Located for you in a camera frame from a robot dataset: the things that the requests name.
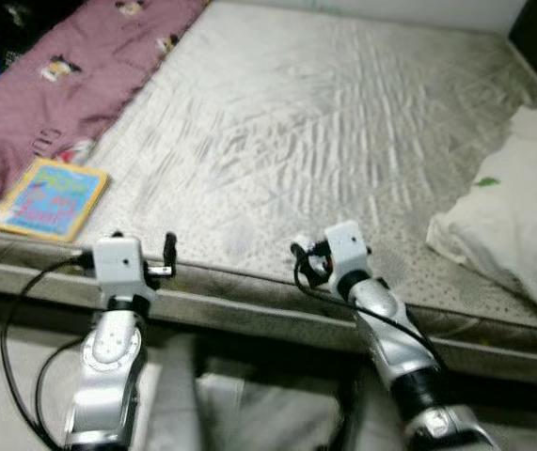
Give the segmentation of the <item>grey quilted mattress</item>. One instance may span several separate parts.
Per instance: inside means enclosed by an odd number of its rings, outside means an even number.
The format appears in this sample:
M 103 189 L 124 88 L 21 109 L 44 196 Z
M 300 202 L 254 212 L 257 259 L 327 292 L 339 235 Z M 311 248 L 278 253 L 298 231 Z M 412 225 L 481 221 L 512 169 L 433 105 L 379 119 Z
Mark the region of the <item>grey quilted mattress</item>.
M 504 38 L 213 3 L 87 163 L 109 173 L 79 233 L 114 231 L 179 274 L 151 314 L 339 319 L 292 283 L 289 243 L 355 220 L 371 269 L 428 336 L 537 355 L 537 305 L 426 244 L 537 77 Z

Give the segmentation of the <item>yellow blue children's book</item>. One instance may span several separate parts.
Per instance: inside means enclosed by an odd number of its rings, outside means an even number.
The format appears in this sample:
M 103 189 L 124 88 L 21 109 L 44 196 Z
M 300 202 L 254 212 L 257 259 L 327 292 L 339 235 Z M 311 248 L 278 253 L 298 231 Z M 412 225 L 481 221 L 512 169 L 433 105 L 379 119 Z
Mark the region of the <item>yellow blue children's book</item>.
M 108 173 L 36 158 L 0 202 L 0 231 L 73 241 L 104 193 Z

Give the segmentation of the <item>grey left robot leg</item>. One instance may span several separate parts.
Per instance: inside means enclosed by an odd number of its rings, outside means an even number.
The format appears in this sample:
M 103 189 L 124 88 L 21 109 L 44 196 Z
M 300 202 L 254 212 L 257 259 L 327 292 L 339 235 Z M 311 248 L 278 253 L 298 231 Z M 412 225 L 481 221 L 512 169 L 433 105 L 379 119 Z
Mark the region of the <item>grey left robot leg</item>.
M 205 451 L 197 397 L 197 336 L 175 334 L 159 352 L 145 451 Z

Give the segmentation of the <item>white pillow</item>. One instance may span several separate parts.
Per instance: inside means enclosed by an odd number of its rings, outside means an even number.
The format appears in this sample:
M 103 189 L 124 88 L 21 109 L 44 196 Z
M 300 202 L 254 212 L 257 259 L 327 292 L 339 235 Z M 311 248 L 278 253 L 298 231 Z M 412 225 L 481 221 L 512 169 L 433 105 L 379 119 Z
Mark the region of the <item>white pillow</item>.
M 537 109 L 518 108 L 509 133 L 467 193 L 432 216 L 426 241 L 537 305 Z

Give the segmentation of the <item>mauve cartoon print blanket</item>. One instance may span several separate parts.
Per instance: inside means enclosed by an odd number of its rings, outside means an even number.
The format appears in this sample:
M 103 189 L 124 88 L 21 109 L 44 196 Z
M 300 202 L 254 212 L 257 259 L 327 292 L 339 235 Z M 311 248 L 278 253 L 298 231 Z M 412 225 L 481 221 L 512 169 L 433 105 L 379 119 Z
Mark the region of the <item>mauve cartoon print blanket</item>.
M 0 198 L 99 139 L 212 0 L 85 0 L 0 74 Z

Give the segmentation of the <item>dark bed base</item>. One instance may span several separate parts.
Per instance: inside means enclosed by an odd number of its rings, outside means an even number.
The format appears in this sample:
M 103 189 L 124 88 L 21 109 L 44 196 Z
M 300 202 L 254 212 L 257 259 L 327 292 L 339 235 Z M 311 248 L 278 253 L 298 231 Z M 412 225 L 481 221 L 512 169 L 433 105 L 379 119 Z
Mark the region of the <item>dark bed base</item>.
M 86 306 L 27 296 L 19 306 L 16 321 L 19 325 L 62 334 L 82 334 L 95 313 L 95 309 Z M 337 358 L 350 364 L 354 355 L 368 353 L 366 340 L 353 323 L 312 315 L 260 315 L 234 309 L 230 319 L 196 322 L 153 314 L 149 323 L 153 344 L 166 342 L 167 334 L 204 334 L 213 339 L 217 350 L 229 355 L 246 355 L 251 360 L 257 358 L 280 365 L 286 357 L 294 357 L 295 366 L 303 362 L 333 366 Z M 537 392 L 537 355 L 534 353 L 436 338 L 435 335 L 431 335 L 430 340 L 451 372 L 456 374 L 457 385 L 513 385 L 532 394 Z

